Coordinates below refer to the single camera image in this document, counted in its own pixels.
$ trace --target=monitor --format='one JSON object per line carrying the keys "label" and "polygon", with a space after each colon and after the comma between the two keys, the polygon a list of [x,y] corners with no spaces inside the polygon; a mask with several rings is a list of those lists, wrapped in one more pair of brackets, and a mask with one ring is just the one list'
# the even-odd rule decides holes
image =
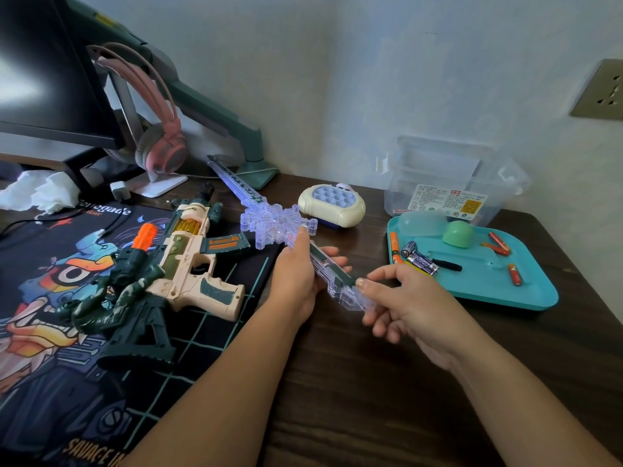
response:
{"label": "monitor", "polygon": [[0,131],[125,145],[66,0],[0,0]]}

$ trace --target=hand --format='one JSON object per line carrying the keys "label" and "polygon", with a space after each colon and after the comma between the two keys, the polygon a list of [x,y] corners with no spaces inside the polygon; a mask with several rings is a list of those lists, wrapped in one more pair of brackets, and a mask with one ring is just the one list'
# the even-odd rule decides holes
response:
{"label": "hand", "polygon": [[[402,285],[390,288],[376,282],[391,278]],[[358,279],[357,287],[377,303],[363,317],[365,326],[373,325],[375,336],[397,344],[408,334],[434,364],[446,370],[483,341],[489,341],[487,333],[450,293],[412,266],[386,265],[370,272],[368,279]]]}
{"label": "hand", "polygon": [[[337,247],[323,247],[322,250],[346,272],[347,258],[338,257]],[[310,237],[307,229],[299,228],[294,247],[286,247],[276,258],[270,286],[269,301],[276,306],[295,311],[299,326],[307,321],[316,303],[316,294],[326,288],[324,281],[314,274],[310,260]]]}

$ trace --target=wall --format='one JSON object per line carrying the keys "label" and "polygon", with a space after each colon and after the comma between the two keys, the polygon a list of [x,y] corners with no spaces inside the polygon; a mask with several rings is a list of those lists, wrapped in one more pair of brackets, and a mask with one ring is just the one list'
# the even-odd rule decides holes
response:
{"label": "wall", "polygon": [[509,150],[534,177],[509,207],[623,318],[623,123],[568,116],[623,57],[623,0],[83,1],[258,123],[284,172],[383,188],[376,157],[400,134]]}

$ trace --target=wall outlet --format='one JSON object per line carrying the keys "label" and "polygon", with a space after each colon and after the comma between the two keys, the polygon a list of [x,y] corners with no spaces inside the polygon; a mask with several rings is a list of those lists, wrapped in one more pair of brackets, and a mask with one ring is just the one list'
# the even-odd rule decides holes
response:
{"label": "wall outlet", "polygon": [[623,60],[601,62],[570,115],[623,120]]}

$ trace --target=plastic storage box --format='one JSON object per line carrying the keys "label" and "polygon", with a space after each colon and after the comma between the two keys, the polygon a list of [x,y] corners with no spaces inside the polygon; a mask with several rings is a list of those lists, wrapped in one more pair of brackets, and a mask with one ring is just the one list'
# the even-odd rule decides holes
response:
{"label": "plastic storage box", "polygon": [[401,136],[389,157],[385,211],[444,210],[449,219],[486,226],[532,180],[508,155],[477,144]]}

